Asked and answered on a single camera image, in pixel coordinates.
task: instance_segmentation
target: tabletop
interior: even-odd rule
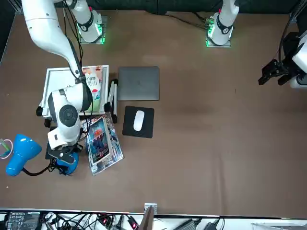
[[[73,176],[8,177],[9,159],[1,160],[0,206],[143,212],[144,203],[157,203],[160,214],[307,217],[307,91],[277,79],[258,85],[287,15],[240,14],[232,47],[207,48],[203,30],[174,18],[101,14],[106,43],[83,45],[83,65],[109,65],[111,78],[121,66],[158,66],[160,100],[118,103],[125,158],[95,177],[85,152]],[[36,47],[23,16],[15,17],[0,66],[1,138],[24,134],[43,147],[26,164],[31,172],[48,165],[48,129],[35,115],[46,70],[67,66]],[[127,105],[155,109],[153,138],[122,135]]]

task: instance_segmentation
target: mouse pad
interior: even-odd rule
[[[141,110],[144,112],[143,125],[140,131],[136,131],[133,128],[134,118],[138,110]],[[154,129],[153,119],[154,119],[154,109],[152,108],[126,106],[124,126],[123,126],[123,135],[141,137],[141,138],[152,138],[153,129]]]

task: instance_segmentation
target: computer mouse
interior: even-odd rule
[[[144,112],[142,110],[138,110],[136,112],[133,123],[133,128],[135,131],[140,131],[142,129],[143,120],[144,120]]]

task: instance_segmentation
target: black cable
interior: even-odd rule
[[[75,36],[75,38],[77,39],[77,42],[78,42],[79,54],[80,54],[80,65],[82,66],[83,49],[82,49],[82,46],[81,46],[80,41],[79,41],[78,30],[77,30],[77,26],[76,26],[76,20],[74,19],[73,15],[72,15],[72,12],[71,12],[69,6],[67,5],[67,2],[66,2],[66,1],[65,1],[65,5],[66,5],[66,8],[68,9],[68,12],[69,12],[69,14],[70,14],[70,16],[71,16],[71,19],[72,19],[72,22],[73,22],[73,25],[74,25],[74,29],[75,29],[75,32],[76,32],[76,33],[75,33],[75,32],[73,31],[73,28],[72,28],[72,26],[71,26],[71,23],[70,23],[70,21],[69,21],[69,18],[67,17],[68,22],[69,22],[69,25],[70,25],[71,30],[72,30],[72,33],[73,33],[73,35]]]
[[[98,216],[96,215],[96,220],[98,219]],[[95,222],[95,225],[94,225],[94,230],[95,230],[95,228],[96,228],[96,223],[97,223],[97,221]],[[89,226],[90,227],[90,226]],[[90,227],[91,228],[91,227]]]
[[[224,230],[224,227],[225,227],[225,219],[223,218],[223,223],[222,223],[220,230]]]
[[[87,215],[87,214],[84,214],[83,217],[80,218],[80,220],[78,222],[72,220],[73,218],[70,218],[69,220],[66,220],[65,218],[63,218],[62,216],[60,216],[59,214],[55,214],[56,215],[56,218],[59,219],[59,220],[63,220],[64,222],[62,223],[62,228],[63,227],[66,227],[67,229],[70,229],[71,228],[71,225],[69,224],[69,222],[71,223],[74,223],[75,226],[78,226],[80,227],[82,230],[85,230],[85,228],[83,226],[80,225],[80,222],[82,221],[82,219]]]
[[[183,19],[181,19],[181,18],[178,18],[178,17],[176,17],[176,16],[173,16],[173,15],[171,15],[171,14],[166,14],[165,16],[172,17],[172,18],[176,18],[177,20],[179,20],[179,21],[181,21],[181,22],[183,22],[183,23],[186,23],[186,24],[195,26],[195,27],[200,28],[200,29],[202,29],[202,30],[205,30],[205,29],[206,29],[206,27],[205,27],[204,25],[201,25],[201,24],[198,24],[198,23],[192,23],[192,22],[183,20]]]
[[[38,175],[41,175],[43,174],[45,171],[47,171],[49,168],[49,165],[44,168],[42,171],[39,171],[39,172],[36,172],[36,173],[32,173],[32,172],[29,172],[27,169],[23,168],[21,169],[21,171],[23,171],[25,174],[29,175],[29,176],[38,176]]]
[[[73,15],[72,15],[72,12],[71,12],[71,10],[70,10],[70,8],[69,8],[67,2],[64,0],[64,1],[62,2],[62,4],[63,4],[63,7],[64,7],[64,27],[65,27],[65,35],[66,35],[66,20],[65,20],[66,17],[65,17],[65,15],[66,15],[66,9],[68,9],[68,12],[69,12],[69,14],[70,14],[70,16],[71,16],[71,19],[72,19],[72,22],[73,22],[75,31],[74,31],[73,28],[72,28],[72,25],[71,25],[71,22],[70,22],[70,20],[69,20],[69,17],[67,17],[67,20],[68,20],[69,26],[70,26],[70,28],[71,28],[71,30],[72,30],[72,33],[73,33],[74,37],[76,38],[76,40],[77,40],[77,42],[78,42],[79,55],[80,55],[80,61],[79,61],[79,63],[80,63],[80,66],[81,66],[81,68],[82,68],[83,49],[82,49],[81,43],[80,43],[80,41],[79,41],[78,30],[77,30],[77,27],[76,27],[76,21],[74,20],[74,17],[73,17]],[[70,66],[69,66],[69,69],[70,69],[72,75],[75,77],[75,79],[78,79],[78,78],[76,77],[76,75],[72,72]],[[92,92],[91,92],[90,88],[88,87],[88,85],[86,84],[86,82],[82,82],[82,83],[86,86],[86,88],[87,88],[87,90],[89,91],[89,93],[92,94]],[[92,97],[92,99],[91,99],[91,104],[92,104],[92,109],[91,109],[90,118],[91,118],[92,115],[93,115],[93,109],[94,109],[94,100],[93,100],[93,97]],[[86,127],[87,127],[86,135],[85,135],[83,138],[81,138],[81,135],[80,135],[80,136],[79,136],[79,139],[78,139],[78,142],[83,141],[83,140],[88,136],[89,130],[90,130],[90,125],[91,125],[91,120],[90,120],[90,124],[88,124],[87,119],[86,119]]]
[[[282,47],[283,47],[283,40],[284,40],[284,37],[287,33],[287,30],[288,30],[288,27],[291,23],[291,21],[293,20],[294,17],[297,16],[297,13],[300,12],[305,6],[306,4],[303,3],[304,0],[302,0],[301,2],[298,3],[297,5],[297,9],[292,12],[291,16],[289,17],[289,20],[283,30],[283,34],[282,34],[282,38],[280,39],[280,43],[279,43],[279,46],[278,46],[278,61],[279,63],[281,64],[281,67],[284,69],[285,72],[288,72],[288,70],[283,66],[283,62],[282,62]]]
[[[63,166],[63,165],[58,165],[56,159],[52,158],[50,160],[49,165],[46,168],[44,168],[43,170],[39,171],[39,172],[32,173],[32,172],[29,172],[25,168],[21,169],[21,171],[23,171],[25,174],[27,174],[29,176],[39,176],[39,175],[43,174],[45,171],[47,171],[47,170],[49,172],[52,172],[55,169],[58,169],[60,174],[66,174],[65,171],[68,169],[68,167],[67,166]]]
[[[206,22],[206,18],[201,17],[197,12],[193,12],[193,14],[198,17],[202,22]]]
[[[219,224],[220,220],[221,218],[218,218],[217,220],[215,220],[215,222],[213,222],[213,225],[216,227]]]
[[[86,221],[86,223],[90,223],[90,218],[88,218],[87,219],[87,221]]]
[[[86,227],[84,227],[85,229],[86,228],[88,228],[89,226],[91,226],[92,224],[94,224],[94,223],[96,223],[97,221],[99,221],[99,220],[101,220],[101,219],[103,219],[103,218],[105,218],[105,217],[99,217],[99,218],[96,218],[96,220],[94,220],[92,223],[90,223],[90,224],[88,224]]]
[[[64,2],[62,2],[62,6],[63,6],[64,30],[65,30],[65,36],[67,37],[67,30],[66,30],[66,11],[65,11],[65,5],[64,5]]]

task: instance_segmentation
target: magazine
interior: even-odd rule
[[[83,67],[82,72],[85,74],[86,83],[90,88],[93,96],[93,113],[98,113],[100,111],[100,103],[101,103],[101,90],[104,89],[104,85],[102,81],[102,66],[90,66],[90,67]],[[85,111],[85,113],[90,113],[92,110],[92,104],[90,105],[89,109]]]
[[[90,132],[85,139],[90,168],[95,176],[124,158],[110,113],[88,119],[91,122]],[[82,121],[86,131],[86,121]]]

